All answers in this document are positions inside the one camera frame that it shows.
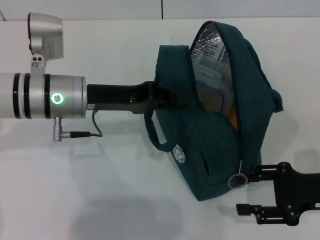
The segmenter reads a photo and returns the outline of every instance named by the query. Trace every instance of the silver connector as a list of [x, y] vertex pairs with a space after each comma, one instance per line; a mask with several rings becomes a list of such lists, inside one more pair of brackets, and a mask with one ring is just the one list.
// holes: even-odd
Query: silver connector
[[61, 142], [62, 139], [62, 126], [61, 126], [61, 117], [54, 118], [54, 126], [53, 126], [53, 141]]
[[69, 131], [63, 131], [62, 132], [62, 138], [63, 139], [69, 139], [71, 138], [71, 133]]

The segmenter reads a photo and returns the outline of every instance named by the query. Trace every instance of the black bracket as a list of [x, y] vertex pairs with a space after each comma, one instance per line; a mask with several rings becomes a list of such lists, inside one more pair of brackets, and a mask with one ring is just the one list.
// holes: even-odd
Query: black bracket
[[185, 95], [159, 87], [155, 81], [146, 81], [134, 86], [87, 85], [87, 110], [145, 114], [160, 108], [183, 107], [186, 104]]
[[250, 182], [273, 181], [277, 206], [237, 204], [240, 216], [255, 215], [258, 224], [287, 224], [296, 226], [308, 210], [320, 210], [320, 173], [303, 174], [288, 162], [260, 165], [253, 169]]

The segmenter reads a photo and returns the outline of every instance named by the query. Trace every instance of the cable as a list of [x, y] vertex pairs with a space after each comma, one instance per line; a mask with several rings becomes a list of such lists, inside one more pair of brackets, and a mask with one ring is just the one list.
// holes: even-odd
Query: cable
[[95, 126], [96, 130], [99, 132], [97, 133], [91, 133], [89, 131], [64, 131], [62, 133], [63, 138], [70, 138], [70, 139], [77, 139], [77, 138], [87, 138], [87, 137], [99, 137], [102, 138], [103, 134], [101, 130], [99, 129], [96, 120], [95, 120], [95, 114], [98, 112], [98, 110], [92, 111], [92, 122]]
[[7, 19], [5, 18], [5, 16], [2, 14], [1, 10], [0, 10], [0, 16], [3, 18], [3, 21], [7, 21]]
[[103, 137], [103, 134], [101, 132], [101, 130], [99, 129], [97, 123], [96, 123], [96, 120], [95, 120], [95, 114], [98, 112], [98, 110], [93, 110], [92, 111], [92, 122], [93, 122], [93, 125], [95, 126], [96, 130], [99, 132], [99, 134], [96, 134], [96, 133], [90, 133], [90, 136], [92, 137], [99, 137], [99, 138], [102, 138]]

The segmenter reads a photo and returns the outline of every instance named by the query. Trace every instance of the white table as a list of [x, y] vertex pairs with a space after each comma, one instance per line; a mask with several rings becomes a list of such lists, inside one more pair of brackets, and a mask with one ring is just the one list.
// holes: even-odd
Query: white table
[[[262, 146], [264, 164], [320, 172], [320, 18], [217, 19], [238, 27], [283, 98]], [[191, 45], [205, 19], [64, 21], [64, 59], [46, 72], [87, 84], [154, 79], [159, 45]], [[0, 22], [0, 72], [29, 72], [26, 22]], [[95, 131], [86, 119], [65, 131]], [[148, 139], [143, 116], [99, 112], [103, 138], [52, 142], [53, 120], [0, 120], [1, 240], [317, 239], [320, 212], [296, 227], [258, 226], [235, 206], [274, 206], [272, 182], [198, 202], [168, 153]]]

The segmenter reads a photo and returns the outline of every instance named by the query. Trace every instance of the bag handle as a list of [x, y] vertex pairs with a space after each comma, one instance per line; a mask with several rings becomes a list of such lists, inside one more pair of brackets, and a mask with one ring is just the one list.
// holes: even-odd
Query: bag handle
[[150, 111], [144, 114], [145, 128], [146, 128], [146, 131], [148, 132], [149, 139], [156, 149], [158, 149], [159, 151], [169, 153], [174, 148], [175, 144], [170, 142], [166, 142], [166, 143], [159, 142], [155, 123], [152, 120], [153, 114], [154, 114], [154, 111]]

